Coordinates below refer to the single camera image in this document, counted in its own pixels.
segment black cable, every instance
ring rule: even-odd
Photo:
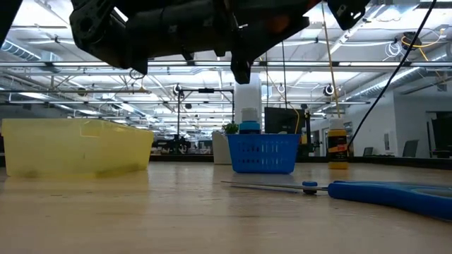
[[[131,69],[129,71],[129,77],[133,80],[142,80],[144,79],[144,77],[146,77],[146,75],[139,73],[138,71],[135,71],[133,69]]]
[[[284,71],[284,100],[285,100],[285,109],[287,110],[287,87],[286,87],[286,79],[285,79],[285,50],[284,50],[284,40],[282,43],[282,70]]]
[[[419,37],[422,29],[424,28],[425,23],[427,22],[427,20],[429,19],[430,13],[432,12],[433,8],[435,7],[436,4],[436,0],[433,0],[432,3],[430,4],[429,10],[427,11],[427,13],[425,14],[424,20],[421,23],[421,26],[419,26],[419,29],[417,29],[417,32],[415,34],[415,36],[413,37],[410,47],[408,47],[407,52],[405,53],[405,56],[402,58],[402,60],[400,61],[399,65],[397,66],[397,68],[394,70],[393,75],[391,75],[391,77],[388,79],[388,83],[386,83],[386,85],[384,86],[383,90],[380,92],[379,96],[375,99],[375,102],[372,104],[372,106],[370,107],[370,109],[367,111],[367,113],[364,115],[364,118],[361,120],[361,122],[358,125],[358,128],[356,129],[355,133],[352,136],[352,139],[350,140],[350,143],[348,144],[348,151],[350,152],[350,146],[353,144],[353,140],[355,140],[356,135],[358,134],[359,130],[362,127],[362,124],[364,123],[364,121],[366,121],[367,117],[369,116],[370,112],[372,111],[372,109],[374,109],[374,107],[376,106],[376,104],[379,102],[379,100],[383,97],[383,94],[385,93],[385,91],[388,89],[389,85],[391,84],[391,82],[393,81],[394,77],[396,76],[397,72],[400,70],[400,68],[402,68],[403,64],[405,63],[405,61],[408,58],[408,55],[410,54],[412,47],[416,44],[417,38]]]

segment wooden table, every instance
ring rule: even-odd
[[[89,181],[0,178],[1,253],[451,253],[452,224],[344,200],[230,188],[220,181],[419,181],[452,171],[298,164],[291,176],[211,163],[156,163]]]

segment blue basket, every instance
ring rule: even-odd
[[[237,173],[290,174],[300,135],[228,135],[232,168]]]

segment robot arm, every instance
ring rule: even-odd
[[[112,66],[146,74],[155,57],[181,54],[190,61],[195,52],[231,51],[231,69],[242,84],[249,83],[256,58],[309,25],[303,15],[320,1],[72,0],[70,21],[77,47]],[[330,0],[328,6],[346,30],[368,3]]]

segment computer screen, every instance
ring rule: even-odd
[[[302,133],[302,128],[305,126],[304,121],[304,110],[297,109],[299,113],[299,124],[297,133]],[[295,128],[297,126],[298,115],[295,113],[294,109],[280,109],[266,107],[265,110],[265,133],[277,134],[282,131],[288,134],[295,133]]]

